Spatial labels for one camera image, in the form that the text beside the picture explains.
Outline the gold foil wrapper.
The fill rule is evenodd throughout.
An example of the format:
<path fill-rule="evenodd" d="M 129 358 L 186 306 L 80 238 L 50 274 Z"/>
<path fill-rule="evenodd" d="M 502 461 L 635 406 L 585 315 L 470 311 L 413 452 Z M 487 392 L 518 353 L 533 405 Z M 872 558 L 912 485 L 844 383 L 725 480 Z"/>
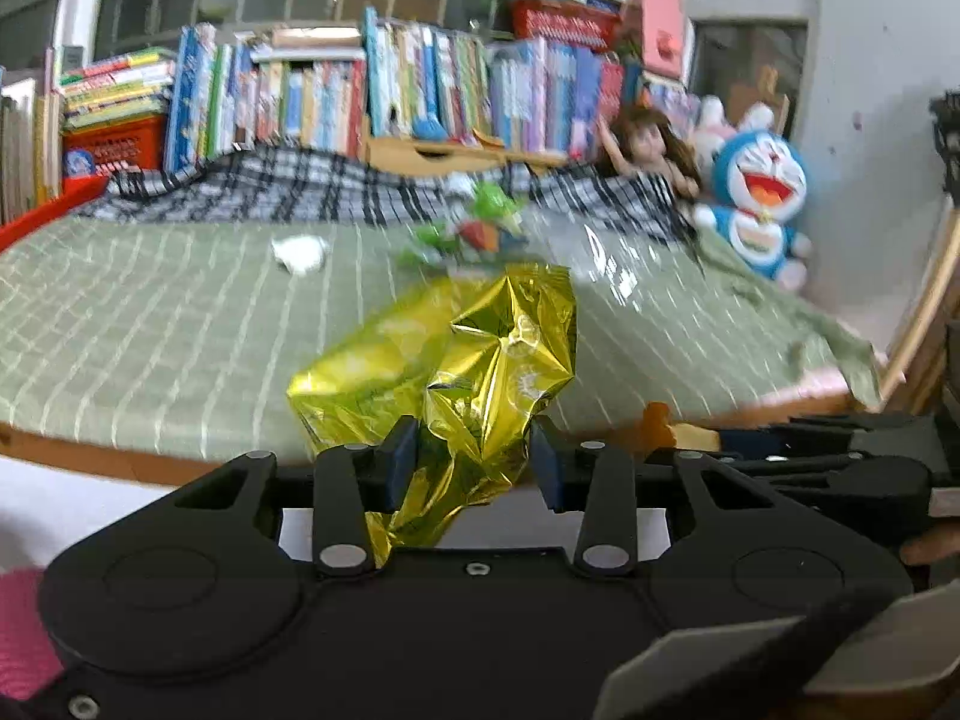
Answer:
<path fill-rule="evenodd" d="M 532 418 L 574 374 L 568 270 L 521 262 L 412 289 L 295 374 L 286 396 L 316 452 L 377 444 L 405 415 L 420 424 L 404 504 L 366 515 L 384 562 L 395 548 L 436 546 L 460 512 L 507 493 Z"/>

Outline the clear plastic bag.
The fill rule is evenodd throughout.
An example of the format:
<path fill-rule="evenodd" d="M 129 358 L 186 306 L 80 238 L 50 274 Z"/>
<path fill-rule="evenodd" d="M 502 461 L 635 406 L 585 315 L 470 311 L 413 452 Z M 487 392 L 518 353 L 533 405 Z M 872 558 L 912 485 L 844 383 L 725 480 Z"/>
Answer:
<path fill-rule="evenodd" d="M 641 232 L 608 231 L 586 216 L 529 206 L 523 211 L 527 249 L 540 260 L 566 266 L 576 284 L 596 289 L 620 305 L 640 300 L 654 273 L 670 265 L 675 245 Z"/>

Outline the white tissue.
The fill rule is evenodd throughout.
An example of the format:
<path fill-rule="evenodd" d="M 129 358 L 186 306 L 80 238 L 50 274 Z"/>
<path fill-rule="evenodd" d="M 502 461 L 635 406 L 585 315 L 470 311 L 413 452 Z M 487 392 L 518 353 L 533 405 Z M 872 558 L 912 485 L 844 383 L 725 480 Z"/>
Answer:
<path fill-rule="evenodd" d="M 311 234 L 275 239 L 272 242 L 275 262 L 293 277 L 304 277 L 320 270 L 327 259 L 327 252 L 329 243 L 324 238 Z"/>

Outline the green candy wrapper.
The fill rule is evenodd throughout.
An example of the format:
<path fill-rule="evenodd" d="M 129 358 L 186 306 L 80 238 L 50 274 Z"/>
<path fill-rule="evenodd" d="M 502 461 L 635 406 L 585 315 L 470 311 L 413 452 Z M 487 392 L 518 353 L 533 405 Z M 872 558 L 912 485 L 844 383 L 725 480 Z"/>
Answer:
<path fill-rule="evenodd" d="M 449 177 L 438 220 L 410 229 L 409 245 L 398 258 L 412 265 L 446 270 L 508 260 L 526 247 L 524 204 L 498 184 L 467 174 Z"/>

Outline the row of books on organizer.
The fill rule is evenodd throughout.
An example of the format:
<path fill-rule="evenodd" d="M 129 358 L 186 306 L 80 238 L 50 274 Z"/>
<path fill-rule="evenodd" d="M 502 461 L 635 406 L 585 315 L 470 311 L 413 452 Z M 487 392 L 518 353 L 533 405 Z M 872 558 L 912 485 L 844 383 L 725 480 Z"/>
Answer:
<path fill-rule="evenodd" d="M 629 104 L 667 115 L 692 133 L 700 99 L 682 83 L 615 52 L 543 37 L 483 43 L 462 31 L 363 13 L 368 117 L 375 137 L 412 137 L 416 117 L 436 115 L 448 143 L 524 153 L 596 154 L 596 125 Z"/>

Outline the row of books centre left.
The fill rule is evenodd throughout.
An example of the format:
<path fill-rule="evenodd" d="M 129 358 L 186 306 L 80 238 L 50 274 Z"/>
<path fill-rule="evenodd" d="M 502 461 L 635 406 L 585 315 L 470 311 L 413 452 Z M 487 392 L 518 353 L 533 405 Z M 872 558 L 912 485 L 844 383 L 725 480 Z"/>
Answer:
<path fill-rule="evenodd" d="M 358 158 L 366 117 L 359 27 L 181 31 L 161 169 L 178 172 L 261 143 Z"/>

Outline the stack of flat books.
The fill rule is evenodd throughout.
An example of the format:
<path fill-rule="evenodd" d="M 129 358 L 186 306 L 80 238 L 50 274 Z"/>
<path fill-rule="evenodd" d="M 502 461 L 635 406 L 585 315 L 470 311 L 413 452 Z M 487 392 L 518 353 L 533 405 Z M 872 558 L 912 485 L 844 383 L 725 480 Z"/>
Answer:
<path fill-rule="evenodd" d="M 65 71 L 64 132 L 166 114 L 176 71 L 178 60 L 169 49 L 137 50 Z"/>

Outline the green checked tablecloth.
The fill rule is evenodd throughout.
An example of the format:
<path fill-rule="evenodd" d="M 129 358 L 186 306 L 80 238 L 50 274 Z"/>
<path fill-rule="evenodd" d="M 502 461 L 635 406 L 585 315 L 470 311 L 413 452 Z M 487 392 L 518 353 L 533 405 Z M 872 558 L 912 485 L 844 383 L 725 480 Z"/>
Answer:
<path fill-rule="evenodd" d="M 49 439 L 190 460 L 247 449 L 306 454 L 291 380 L 322 356 L 371 377 L 359 333 L 400 366 L 423 359 L 491 266 L 428 266 L 402 226 L 308 224 L 304 275 L 278 260 L 279 224 L 119 224 L 71 216 L 2 257 L 2 419 Z M 880 398 L 872 346 L 757 277 L 718 236 L 692 245 L 548 220 L 521 257 L 564 268 L 576 362 L 550 414 L 571 431 L 639 418 L 729 416 L 820 372 Z"/>

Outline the black white plaid cloth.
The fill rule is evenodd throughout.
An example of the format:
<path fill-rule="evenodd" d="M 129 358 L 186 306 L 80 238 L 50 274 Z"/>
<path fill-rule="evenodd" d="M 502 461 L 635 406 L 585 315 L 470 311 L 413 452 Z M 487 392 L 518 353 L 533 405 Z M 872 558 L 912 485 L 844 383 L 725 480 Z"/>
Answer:
<path fill-rule="evenodd" d="M 636 232 L 658 242 L 683 241 L 690 224 L 662 176 L 599 176 L 590 166 L 543 176 L 508 163 L 469 172 L 524 205 L 584 216 L 604 231 Z M 446 215 L 449 177 L 404 177 L 324 151 L 259 146 L 166 172 L 117 172 L 101 197 L 73 215 L 110 223 L 340 223 L 387 227 L 427 224 Z"/>

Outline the brown haired doll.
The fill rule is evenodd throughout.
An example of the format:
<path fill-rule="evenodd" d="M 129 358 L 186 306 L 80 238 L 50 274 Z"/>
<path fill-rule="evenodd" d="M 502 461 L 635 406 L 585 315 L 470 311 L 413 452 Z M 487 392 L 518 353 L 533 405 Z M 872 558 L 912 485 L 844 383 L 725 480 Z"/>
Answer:
<path fill-rule="evenodd" d="M 596 169 L 601 176 L 658 174 L 682 199 L 700 196 L 695 151 L 660 110 L 642 104 L 624 107 L 612 121 L 599 121 L 597 142 Z"/>

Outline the pink white rabbit plush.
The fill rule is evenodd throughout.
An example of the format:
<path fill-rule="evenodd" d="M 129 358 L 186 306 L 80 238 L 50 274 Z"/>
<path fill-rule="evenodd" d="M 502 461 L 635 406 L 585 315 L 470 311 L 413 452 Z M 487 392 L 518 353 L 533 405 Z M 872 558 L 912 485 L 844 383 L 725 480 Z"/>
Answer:
<path fill-rule="evenodd" d="M 731 125 L 727 122 L 726 109 L 721 99 L 713 94 L 704 96 L 700 104 L 700 117 L 690 138 L 701 185 L 708 187 L 711 184 L 716 158 L 727 140 L 742 132 L 771 130 L 773 125 L 775 111 L 765 103 L 752 104 L 740 117 L 739 123 Z"/>

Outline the magenta knitted sleeve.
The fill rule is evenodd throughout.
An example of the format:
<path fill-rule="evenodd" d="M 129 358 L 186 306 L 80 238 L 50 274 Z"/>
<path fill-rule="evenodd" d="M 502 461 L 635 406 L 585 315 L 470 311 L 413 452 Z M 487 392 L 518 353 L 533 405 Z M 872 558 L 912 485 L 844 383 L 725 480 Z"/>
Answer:
<path fill-rule="evenodd" d="M 41 577 L 16 569 L 0 578 L 0 689 L 10 699 L 29 699 L 64 669 L 37 611 Z"/>

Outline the red crate left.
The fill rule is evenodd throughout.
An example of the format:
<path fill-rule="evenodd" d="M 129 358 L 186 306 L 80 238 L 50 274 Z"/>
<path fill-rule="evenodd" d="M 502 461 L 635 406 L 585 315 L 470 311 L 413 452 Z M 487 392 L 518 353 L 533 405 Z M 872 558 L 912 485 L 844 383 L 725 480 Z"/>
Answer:
<path fill-rule="evenodd" d="M 109 176 L 129 169 L 160 169 L 166 124 L 166 114 L 155 114 L 65 133 L 65 179 Z"/>

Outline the red plastic basket top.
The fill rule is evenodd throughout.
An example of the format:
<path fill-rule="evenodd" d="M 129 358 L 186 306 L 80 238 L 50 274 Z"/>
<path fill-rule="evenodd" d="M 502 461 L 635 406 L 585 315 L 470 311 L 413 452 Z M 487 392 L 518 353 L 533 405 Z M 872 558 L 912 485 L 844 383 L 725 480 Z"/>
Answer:
<path fill-rule="evenodd" d="M 613 49 L 620 16 L 573 0 L 512 0 L 511 23 L 517 39 L 543 37 L 608 52 Z"/>

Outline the pink box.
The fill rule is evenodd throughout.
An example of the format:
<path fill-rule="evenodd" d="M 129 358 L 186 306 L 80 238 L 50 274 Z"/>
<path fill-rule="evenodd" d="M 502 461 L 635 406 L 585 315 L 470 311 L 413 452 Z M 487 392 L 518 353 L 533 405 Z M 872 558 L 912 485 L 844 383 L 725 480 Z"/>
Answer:
<path fill-rule="evenodd" d="M 685 54 L 683 0 L 625 0 L 622 26 L 646 70 L 680 80 Z"/>

